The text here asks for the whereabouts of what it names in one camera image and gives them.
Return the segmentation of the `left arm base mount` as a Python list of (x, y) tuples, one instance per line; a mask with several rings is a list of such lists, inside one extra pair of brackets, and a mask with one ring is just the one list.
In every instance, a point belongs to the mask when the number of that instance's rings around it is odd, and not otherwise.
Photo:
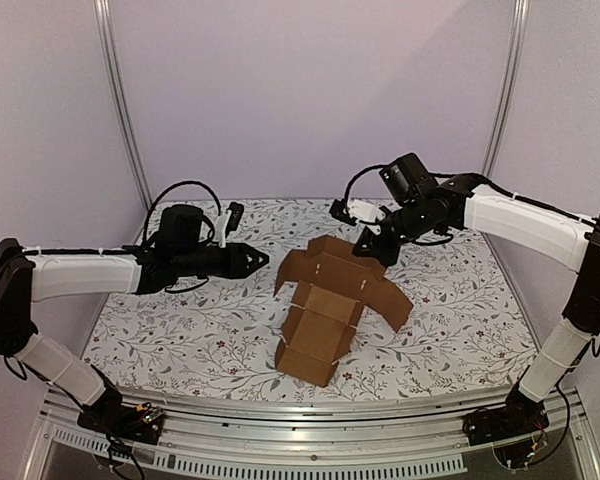
[(126, 406), (117, 400), (108, 400), (84, 407), (77, 424), (111, 437), (157, 445), (164, 421), (165, 410), (150, 402)]

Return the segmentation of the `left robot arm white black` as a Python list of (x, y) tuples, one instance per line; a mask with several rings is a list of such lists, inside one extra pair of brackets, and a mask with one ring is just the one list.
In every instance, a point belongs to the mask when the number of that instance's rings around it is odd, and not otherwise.
[(118, 389), (97, 368), (39, 332), (34, 303), (83, 294), (137, 296), (171, 292), (182, 278), (245, 279), (269, 262), (246, 243), (230, 242), (244, 208), (231, 203), (215, 219), (193, 205), (166, 208), (157, 230), (118, 249), (25, 249), (0, 242), (0, 356), (13, 358), (73, 397), (108, 434), (128, 426)]

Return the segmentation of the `brown cardboard box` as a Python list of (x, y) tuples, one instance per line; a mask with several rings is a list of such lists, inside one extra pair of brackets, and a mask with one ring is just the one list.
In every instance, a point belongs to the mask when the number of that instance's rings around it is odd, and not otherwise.
[(407, 323), (411, 300), (377, 260), (354, 256), (353, 246), (324, 235), (282, 260), (274, 292), (287, 282), (296, 288), (275, 353), (277, 371), (325, 387), (350, 352), (364, 309), (379, 314), (394, 332)]

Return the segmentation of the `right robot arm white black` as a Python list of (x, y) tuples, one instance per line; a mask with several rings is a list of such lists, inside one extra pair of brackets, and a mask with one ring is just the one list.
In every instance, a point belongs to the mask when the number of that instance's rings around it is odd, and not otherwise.
[(499, 237), (555, 260), (577, 278), (560, 320), (533, 363), (510, 391), (497, 427), (517, 436), (536, 409), (600, 337), (600, 214), (580, 215), (510, 192), (479, 173), (433, 173), (414, 153), (374, 166), (398, 204), (376, 207), (344, 191), (344, 220), (364, 227), (355, 255), (384, 266), (397, 262), (402, 246), (423, 235), (449, 242), (454, 231)]

